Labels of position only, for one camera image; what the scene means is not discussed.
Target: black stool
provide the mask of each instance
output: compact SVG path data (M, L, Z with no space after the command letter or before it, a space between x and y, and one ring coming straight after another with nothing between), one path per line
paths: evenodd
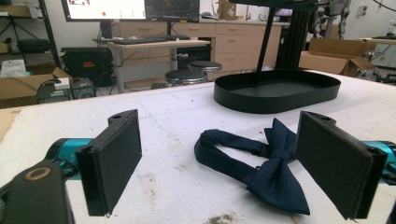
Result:
M217 72L222 69L220 63L209 62L209 61L195 61L189 63L188 68L192 71L206 72Z
M206 82L206 74L187 69L174 70L165 74L165 81L171 86L190 85Z

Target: navy blue bow tie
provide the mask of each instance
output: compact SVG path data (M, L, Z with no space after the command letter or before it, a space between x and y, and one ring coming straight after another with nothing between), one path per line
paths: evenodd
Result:
M220 130L206 130L195 144L195 158L201 164L237 179L247 190L272 206L293 213L309 215L303 189L291 173L288 161L294 159L296 135L278 119L264 129L268 145ZM229 157L215 145L223 145L268 158L253 168Z

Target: computer monitor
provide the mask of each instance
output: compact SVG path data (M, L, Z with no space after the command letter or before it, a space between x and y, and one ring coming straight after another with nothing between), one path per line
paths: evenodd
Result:
M102 36L111 38L112 20L146 19L145 0L61 0L66 21L99 21Z
M146 0L149 21L199 21L200 0Z

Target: table surface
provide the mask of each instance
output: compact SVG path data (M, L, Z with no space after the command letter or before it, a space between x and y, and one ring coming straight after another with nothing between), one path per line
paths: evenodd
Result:
M137 50L137 49L175 49L175 48L189 48L189 47L199 47L210 44L210 41L206 40L175 40L166 42L155 42L155 43L145 43L145 44L135 44L135 45L117 45L109 43L108 46L111 49L120 50Z
M0 186L41 161L56 140L94 138L107 127L108 117L138 109L143 157L113 215L89 217L81 182L66 182L77 223L354 223L341 217L298 161L289 167L302 185L310 216L270 207L243 183L198 163L193 153L200 133L207 129L266 142L263 128L278 118L296 132L301 110L337 120L339 128L358 139L396 142L396 87L328 76L342 81L336 99L271 115L218 105L213 99L214 83L0 110L8 123L15 117L0 144ZM265 161L222 149L251 166ZM380 184L369 218L358 222L385 223L395 198L396 187Z
M358 38L358 39L376 44L396 45L396 39L372 39L372 38Z

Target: black oval tray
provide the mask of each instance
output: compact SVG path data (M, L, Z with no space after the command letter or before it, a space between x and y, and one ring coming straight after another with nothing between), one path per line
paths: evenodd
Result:
M273 70L219 77L215 101L232 110L275 114L335 99L341 81L300 70Z

